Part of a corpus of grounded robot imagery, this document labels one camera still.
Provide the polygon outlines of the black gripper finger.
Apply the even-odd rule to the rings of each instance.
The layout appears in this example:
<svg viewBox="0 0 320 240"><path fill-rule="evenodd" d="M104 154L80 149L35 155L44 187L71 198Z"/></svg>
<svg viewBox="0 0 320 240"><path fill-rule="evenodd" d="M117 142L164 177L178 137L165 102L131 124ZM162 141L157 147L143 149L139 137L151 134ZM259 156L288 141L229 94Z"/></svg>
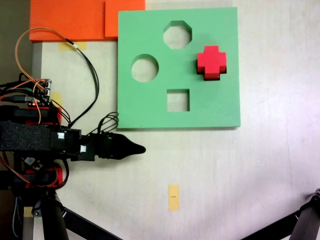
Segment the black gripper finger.
<svg viewBox="0 0 320 240"><path fill-rule="evenodd" d="M132 142L125 135L116 135L116 147L121 151L146 151L142 145Z"/></svg>
<svg viewBox="0 0 320 240"><path fill-rule="evenodd" d="M116 154L116 160L122 160L124 158L127 158L129 156L134 156L134 155L140 155L144 154L146 151L141 150L141 151L122 151Z"/></svg>

